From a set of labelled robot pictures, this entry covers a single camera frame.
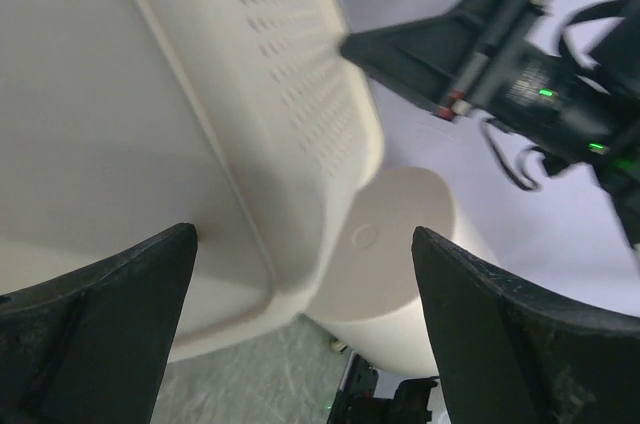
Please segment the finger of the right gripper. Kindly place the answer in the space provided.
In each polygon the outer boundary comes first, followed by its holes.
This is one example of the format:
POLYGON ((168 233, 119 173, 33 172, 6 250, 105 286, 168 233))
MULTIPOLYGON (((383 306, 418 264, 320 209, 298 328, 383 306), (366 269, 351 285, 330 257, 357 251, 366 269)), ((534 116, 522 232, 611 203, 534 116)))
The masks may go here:
POLYGON ((435 17, 351 33, 339 53, 416 107, 455 119, 529 7, 529 0, 460 0, 435 17))

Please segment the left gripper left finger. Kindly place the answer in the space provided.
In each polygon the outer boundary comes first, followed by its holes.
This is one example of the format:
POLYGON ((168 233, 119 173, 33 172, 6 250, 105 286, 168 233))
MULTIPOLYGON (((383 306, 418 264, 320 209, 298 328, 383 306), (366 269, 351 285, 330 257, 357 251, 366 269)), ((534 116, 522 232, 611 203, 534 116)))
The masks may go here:
POLYGON ((2 295, 2 422, 150 422, 197 250, 180 223, 2 295))

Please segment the beige perforated basket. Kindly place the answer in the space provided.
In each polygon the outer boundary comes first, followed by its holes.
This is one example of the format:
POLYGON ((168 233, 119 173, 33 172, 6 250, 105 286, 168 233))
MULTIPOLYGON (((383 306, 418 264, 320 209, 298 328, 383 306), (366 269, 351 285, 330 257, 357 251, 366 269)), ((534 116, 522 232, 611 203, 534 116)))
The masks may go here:
POLYGON ((384 139, 337 0, 1 0, 1 289, 179 222, 199 246, 170 354, 318 293, 384 139))

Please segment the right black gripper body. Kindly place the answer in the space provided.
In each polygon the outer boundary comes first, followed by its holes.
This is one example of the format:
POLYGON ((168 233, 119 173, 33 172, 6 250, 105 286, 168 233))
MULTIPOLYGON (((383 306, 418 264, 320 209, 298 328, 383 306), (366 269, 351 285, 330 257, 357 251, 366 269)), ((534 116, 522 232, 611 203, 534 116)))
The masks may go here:
POLYGON ((485 112, 563 164, 601 161, 618 147, 620 102, 568 52, 550 55, 527 41, 544 13, 544 0, 461 0, 452 8, 449 115, 485 112))

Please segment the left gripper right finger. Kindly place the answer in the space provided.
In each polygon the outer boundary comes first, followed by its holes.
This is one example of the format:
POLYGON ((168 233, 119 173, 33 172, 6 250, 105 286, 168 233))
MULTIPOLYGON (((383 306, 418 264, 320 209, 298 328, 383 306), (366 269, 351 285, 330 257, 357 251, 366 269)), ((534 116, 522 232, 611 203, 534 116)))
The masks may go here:
POLYGON ((547 290, 428 228, 411 252, 451 422, 638 422, 637 317, 547 290))

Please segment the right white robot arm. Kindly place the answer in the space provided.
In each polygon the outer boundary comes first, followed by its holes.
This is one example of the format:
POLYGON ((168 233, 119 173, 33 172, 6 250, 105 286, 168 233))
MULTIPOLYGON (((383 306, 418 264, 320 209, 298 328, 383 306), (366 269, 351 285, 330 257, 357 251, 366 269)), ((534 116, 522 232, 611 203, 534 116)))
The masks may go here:
POLYGON ((547 54, 528 33, 550 0, 459 0, 409 23, 349 34, 339 51, 368 77, 442 120, 481 111, 481 129, 523 136, 554 177, 589 165, 626 238, 639 243, 639 0, 583 8, 567 26, 616 25, 586 67, 565 29, 547 54))

